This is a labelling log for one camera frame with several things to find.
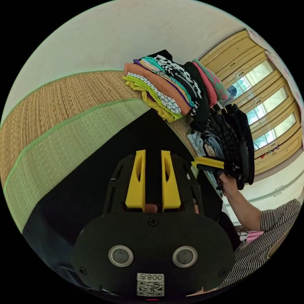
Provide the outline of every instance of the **hand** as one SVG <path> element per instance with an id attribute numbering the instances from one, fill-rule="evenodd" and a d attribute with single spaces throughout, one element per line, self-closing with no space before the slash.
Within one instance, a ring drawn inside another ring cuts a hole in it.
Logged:
<path id="1" fill-rule="evenodd" d="M 234 177 L 226 175 L 224 172 L 219 176 L 219 183 L 223 184 L 224 196 L 233 197 L 238 192 L 237 181 Z"/>

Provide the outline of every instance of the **screw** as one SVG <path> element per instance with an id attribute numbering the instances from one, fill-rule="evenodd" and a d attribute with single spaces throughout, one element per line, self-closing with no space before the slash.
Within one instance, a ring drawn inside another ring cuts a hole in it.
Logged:
<path id="1" fill-rule="evenodd" d="M 157 218 L 150 218 L 150 219 L 148 220 L 148 224 L 149 224 L 150 226 L 152 226 L 152 227 L 155 227 L 155 226 L 158 225 L 158 219 L 157 219 Z"/>
<path id="2" fill-rule="evenodd" d="M 225 276 L 226 273 L 227 273 L 227 269 L 224 268 L 219 272 L 218 276 L 222 278 L 223 276 Z"/>
<path id="3" fill-rule="evenodd" d="M 83 267 L 79 267 L 79 272 L 82 276 L 86 276 L 86 270 Z"/>

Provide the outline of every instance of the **yellow plastic part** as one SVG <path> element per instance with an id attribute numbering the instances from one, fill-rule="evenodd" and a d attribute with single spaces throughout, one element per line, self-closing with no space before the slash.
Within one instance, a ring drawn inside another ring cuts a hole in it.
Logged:
<path id="1" fill-rule="evenodd" d="M 146 150 L 136 151 L 133 170 L 126 198 L 127 208 L 142 209 L 145 212 L 146 196 Z"/>
<path id="2" fill-rule="evenodd" d="M 162 211 L 165 209 L 177 209 L 181 206 L 176 178 L 170 151 L 161 151 L 161 177 L 162 177 Z"/>
<path id="3" fill-rule="evenodd" d="M 224 169 L 224 162 L 208 157 L 195 157 L 194 161 L 191 162 L 192 166 L 196 168 L 196 165 L 205 165 L 214 168 Z"/>

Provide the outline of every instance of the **black and white striped sleeve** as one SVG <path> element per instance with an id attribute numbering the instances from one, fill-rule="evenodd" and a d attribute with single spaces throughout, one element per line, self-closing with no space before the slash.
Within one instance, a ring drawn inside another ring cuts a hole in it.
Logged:
<path id="1" fill-rule="evenodd" d="M 300 209 L 300 202 L 294 199 L 276 209 L 262 211 L 260 219 L 261 230 L 269 231 L 281 225 L 287 225 L 288 228 L 291 227 Z"/>

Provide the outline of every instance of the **pink object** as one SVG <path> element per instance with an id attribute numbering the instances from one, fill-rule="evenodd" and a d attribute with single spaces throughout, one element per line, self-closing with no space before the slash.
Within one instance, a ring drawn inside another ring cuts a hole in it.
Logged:
<path id="1" fill-rule="evenodd" d="M 202 80 L 207 88 L 207 93 L 208 93 L 208 97 L 209 97 L 209 107 L 212 108 L 217 102 L 218 102 L 218 97 L 216 95 L 216 92 L 211 84 L 211 82 L 209 81 L 209 79 L 207 78 L 207 76 L 204 74 L 204 72 L 202 71 L 202 69 L 198 66 L 198 64 L 196 62 L 193 62 L 193 64 L 196 66 L 196 68 L 199 70 L 199 73 L 202 77 Z"/>
<path id="2" fill-rule="evenodd" d="M 264 231 L 250 231 L 248 233 L 247 243 L 251 243 L 252 241 L 254 241 L 256 238 L 258 238 L 263 233 L 264 233 Z"/>

